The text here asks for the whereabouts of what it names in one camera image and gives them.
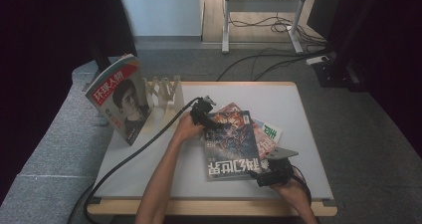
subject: wooden table edge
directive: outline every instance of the wooden table edge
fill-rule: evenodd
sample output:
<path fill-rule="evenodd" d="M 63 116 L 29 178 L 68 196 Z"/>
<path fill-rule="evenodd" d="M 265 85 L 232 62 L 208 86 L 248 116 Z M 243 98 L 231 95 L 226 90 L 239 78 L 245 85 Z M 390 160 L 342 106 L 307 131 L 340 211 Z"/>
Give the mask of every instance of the wooden table edge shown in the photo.
<path fill-rule="evenodd" d="M 296 86 L 293 82 L 182 82 L 183 86 Z"/>
<path fill-rule="evenodd" d="M 134 215 L 139 199 L 107 199 L 90 204 L 88 212 L 93 215 Z M 314 200 L 315 216 L 335 216 L 337 208 L 333 200 Z M 167 215 L 186 216 L 297 216 L 298 213 L 283 199 L 264 200 L 186 200 L 170 199 Z"/>

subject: comic book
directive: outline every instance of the comic book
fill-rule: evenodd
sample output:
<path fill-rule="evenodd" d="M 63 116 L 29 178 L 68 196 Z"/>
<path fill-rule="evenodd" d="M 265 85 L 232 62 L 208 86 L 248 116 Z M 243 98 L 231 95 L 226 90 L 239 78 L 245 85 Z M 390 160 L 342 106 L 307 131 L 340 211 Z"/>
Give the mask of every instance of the comic book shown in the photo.
<path fill-rule="evenodd" d="M 126 55 L 111 64 L 91 83 L 85 96 L 132 145 L 150 113 L 138 58 Z"/>
<path fill-rule="evenodd" d="M 249 170 L 261 172 L 249 112 L 214 112 L 208 117 L 223 123 L 222 128 L 204 131 L 208 178 L 244 176 Z"/>
<path fill-rule="evenodd" d="M 241 109 L 235 104 L 230 103 L 227 106 L 221 108 L 218 112 L 239 112 Z M 265 156 L 274 150 L 277 146 L 277 142 L 271 139 L 262 129 L 258 126 L 254 119 L 251 120 L 252 127 L 254 129 L 255 140 L 258 145 L 258 152 L 260 154 L 261 160 Z"/>

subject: power strip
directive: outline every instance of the power strip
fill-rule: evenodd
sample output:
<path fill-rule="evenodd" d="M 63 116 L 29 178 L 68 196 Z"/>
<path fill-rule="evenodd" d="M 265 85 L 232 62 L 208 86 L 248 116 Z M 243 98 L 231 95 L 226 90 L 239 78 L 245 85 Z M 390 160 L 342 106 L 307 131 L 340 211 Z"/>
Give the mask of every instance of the power strip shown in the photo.
<path fill-rule="evenodd" d="M 307 65 L 311 66 L 313 64 L 324 63 L 329 61 L 329 57 L 327 56 L 320 56 L 315 58 L 307 59 Z"/>

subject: magazine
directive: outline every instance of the magazine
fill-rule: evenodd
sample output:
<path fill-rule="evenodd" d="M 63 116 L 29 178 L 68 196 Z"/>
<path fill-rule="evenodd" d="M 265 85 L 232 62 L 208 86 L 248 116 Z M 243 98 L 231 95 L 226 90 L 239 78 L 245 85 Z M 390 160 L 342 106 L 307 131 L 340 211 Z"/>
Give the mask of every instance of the magazine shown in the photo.
<path fill-rule="evenodd" d="M 221 108 L 218 112 L 239 112 L 241 109 L 235 104 L 230 103 L 227 106 Z M 264 133 L 260 126 L 258 126 L 254 119 L 252 118 L 252 127 L 254 129 L 255 140 L 258 145 L 258 152 L 260 154 L 261 160 L 265 159 L 265 156 L 276 148 L 277 142 L 269 138 L 269 136 Z"/>
<path fill-rule="evenodd" d="M 208 178 L 246 176 L 249 170 L 261 172 L 249 112 L 215 112 L 208 116 L 223 123 L 222 128 L 204 131 Z"/>
<path fill-rule="evenodd" d="M 260 119 L 257 119 L 257 118 L 252 118 L 252 120 L 261 130 L 264 131 L 264 133 L 267 134 L 267 136 L 270 139 L 272 139 L 275 142 L 279 142 L 280 137 L 282 136 L 282 132 L 283 132 L 282 128 L 275 126 L 273 124 L 270 124 L 268 122 L 261 121 Z"/>
<path fill-rule="evenodd" d="M 125 55 L 111 64 L 91 83 L 86 97 L 132 145 L 150 113 L 138 58 Z"/>

